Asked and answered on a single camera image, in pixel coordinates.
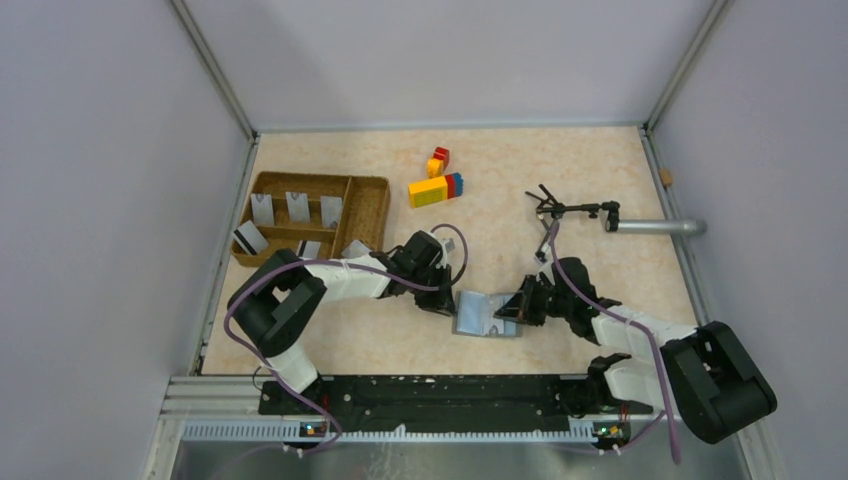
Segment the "grey card holder wallet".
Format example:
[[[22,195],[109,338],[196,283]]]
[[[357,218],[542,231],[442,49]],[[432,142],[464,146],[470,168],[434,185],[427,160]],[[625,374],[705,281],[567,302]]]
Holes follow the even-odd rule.
[[[521,326],[513,321],[499,319],[494,313],[513,297],[511,293],[483,294],[460,291],[456,302],[452,333],[478,338],[519,338]]]

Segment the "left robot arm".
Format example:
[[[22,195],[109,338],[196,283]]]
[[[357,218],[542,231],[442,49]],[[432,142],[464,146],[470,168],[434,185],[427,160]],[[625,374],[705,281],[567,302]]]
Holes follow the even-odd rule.
[[[273,253],[227,303],[227,315],[254,354],[285,383],[283,401],[297,413],[319,404],[318,371],[299,338],[324,303],[384,299],[410,293],[424,311],[456,310],[448,263],[450,239],[417,231],[388,252],[352,259],[304,259],[290,249]]]

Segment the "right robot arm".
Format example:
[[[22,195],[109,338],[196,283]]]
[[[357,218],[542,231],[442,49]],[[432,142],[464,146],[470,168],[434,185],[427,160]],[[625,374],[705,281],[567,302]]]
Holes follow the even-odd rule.
[[[601,297],[576,257],[525,276],[493,315],[528,326],[560,318],[578,337],[616,349],[588,371],[586,397],[600,412],[624,401],[672,410],[698,439],[716,444],[778,407],[773,388],[729,325],[676,324]]]

